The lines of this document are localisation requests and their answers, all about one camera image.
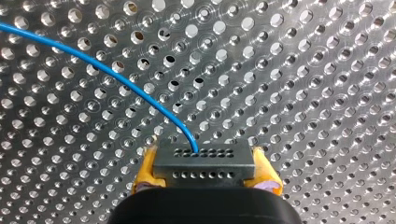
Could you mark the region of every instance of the blue wire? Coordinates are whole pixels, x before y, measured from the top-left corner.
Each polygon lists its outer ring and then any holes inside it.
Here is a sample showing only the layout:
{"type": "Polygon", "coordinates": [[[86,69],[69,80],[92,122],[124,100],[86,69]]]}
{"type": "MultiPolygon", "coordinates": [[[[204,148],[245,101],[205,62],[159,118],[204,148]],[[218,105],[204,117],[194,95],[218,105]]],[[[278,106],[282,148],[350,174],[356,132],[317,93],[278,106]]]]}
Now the blue wire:
{"type": "Polygon", "coordinates": [[[198,152],[198,145],[192,135],[192,133],[190,132],[190,130],[186,127],[186,125],[179,120],[175,115],[173,115],[169,110],[167,110],[165,107],[163,107],[160,103],[158,103],[156,100],[154,100],[153,98],[151,98],[148,94],[146,94],[144,91],[142,91],[141,89],[139,89],[134,83],[132,83],[130,80],[128,80],[127,78],[123,77],[121,74],[114,72],[111,68],[105,66],[104,64],[96,61],[94,58],[76,50],[76,49],[72,49],[64,44],[58,43],[54,40],[48,39],[44,36],[40,36],[40,35],[35,35],[31,32],[28,31],[24,31],[21,29],[18,29],[14,26],[10,26],[7,25],[5,23],[0,22],[0,31],[4,31],[7,33],[12,33],[14,35],[20,35],[23,36],[25,38],[28,39],[32,39],[36,42],[39,42],[41,44],[44,45],[48,45],[51,47],[54,47],[56,49],[60,49],[68,54],[74,55],[78,58],[80,58],[82,61],[86,62],[86,63],[90,63],[92,64],[92,66],[102,70],[103,72],[111,75],[112,77],[114,77],[116,80],[118,80],[120,83],[124,84],[125,86],[127,86],[129,89],[131,89],[132,91],[134,91],[134,93],[136,93],[137,95],[139,95],[140,97],[142,97],[144,100],[146,100],[149,104],[151,104],[152,106],[154,106],[157,110],[159,110],[163,115],[165,115],[167,118],[169,118],[173,123],[176,124],[176,126],[178,128],[180,128],[180,130],[186,135],[187,139],[190,142],[191,148],[194,152],[198,152]]]}

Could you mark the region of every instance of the metal panel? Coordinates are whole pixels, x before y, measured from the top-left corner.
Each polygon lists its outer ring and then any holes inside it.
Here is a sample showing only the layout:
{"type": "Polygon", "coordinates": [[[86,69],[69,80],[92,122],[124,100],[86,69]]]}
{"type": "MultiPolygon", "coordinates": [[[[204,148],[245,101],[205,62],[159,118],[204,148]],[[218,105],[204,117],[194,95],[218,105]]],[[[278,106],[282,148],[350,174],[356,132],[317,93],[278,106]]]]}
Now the metal panel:
{"type": "MultiPolygon", "coordinates": [[[[262,146],[306,223],[396,221],[395,12],[390,0],[0,2],[1,21],[112,66],[196,138],[262,146]]],[[[0,51],[3,223],[106,223],[152,135],[185,141],[80,60],[4,33],[0,51]]]]}

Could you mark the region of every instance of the yellow tape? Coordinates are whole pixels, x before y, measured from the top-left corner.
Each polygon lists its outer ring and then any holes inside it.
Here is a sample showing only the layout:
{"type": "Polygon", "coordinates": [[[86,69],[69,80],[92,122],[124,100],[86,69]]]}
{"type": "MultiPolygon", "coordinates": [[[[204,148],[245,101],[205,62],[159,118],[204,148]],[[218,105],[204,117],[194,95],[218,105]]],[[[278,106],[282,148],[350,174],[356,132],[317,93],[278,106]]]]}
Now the yellow tape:
{"type": "Polygon", "coordinates": [[[154,163],[156,152],[157,146],[153,146],[147,149],[145,159],[143,159],[143,163],[140,167],[139,173],[137,173],[137,176],[134,179],[132,194],[136,193],[136,187],[138,183],[148,183],[152,186],[158,186],[163,188],[166,187],[165,180],[155,178],[152,173],[152,164],[154,163]]]}
{"type": "Polygon", "coordinates": [[[265,157],[260,147],[253,148],[253,159],[255,164],[254,179],[245,180],[245,187],[253,188],[264,181],[275,181],[279,184],[279,189],[273,189],[273,193],[281,195],[283,192],[283,183],[271,163],[265,157]]]}

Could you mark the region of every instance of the black object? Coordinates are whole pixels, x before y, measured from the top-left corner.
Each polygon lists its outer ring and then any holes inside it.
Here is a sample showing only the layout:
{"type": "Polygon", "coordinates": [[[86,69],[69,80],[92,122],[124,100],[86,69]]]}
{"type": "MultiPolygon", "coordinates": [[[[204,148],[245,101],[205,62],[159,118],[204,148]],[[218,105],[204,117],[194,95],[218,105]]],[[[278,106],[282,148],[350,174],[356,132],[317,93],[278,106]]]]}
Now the black object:
{"type": "Polygon", "coordinates": [[[248,142],[190,145],[162,140],[153,163],[154,177],[165,179],[166,187],[243,187],[254,178],[254,160],[248,142]]]}
{"type": "Polygon", "coordinates": [[[146,189],[122,201],[107,224],[301,224],[283,199],[260,189],[146,189]]]}

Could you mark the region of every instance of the perforated metal sheet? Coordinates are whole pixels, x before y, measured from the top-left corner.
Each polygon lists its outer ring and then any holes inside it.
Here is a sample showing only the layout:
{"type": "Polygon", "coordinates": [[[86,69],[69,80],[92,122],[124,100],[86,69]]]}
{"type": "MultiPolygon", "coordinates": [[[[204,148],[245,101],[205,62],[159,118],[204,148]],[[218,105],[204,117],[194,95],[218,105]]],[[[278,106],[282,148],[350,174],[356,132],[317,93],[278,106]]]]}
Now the perforated metal sheet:
{"type": "MultiPolygon", "coordinates": [[[[200,141],[263,146],[305,223],[396,221],[396,3],[2,0],[0,20],[84,50],[200,141]]],[[[0,34],[0,222],[106,223],[152,135],[117,81],[0,34]]]]}

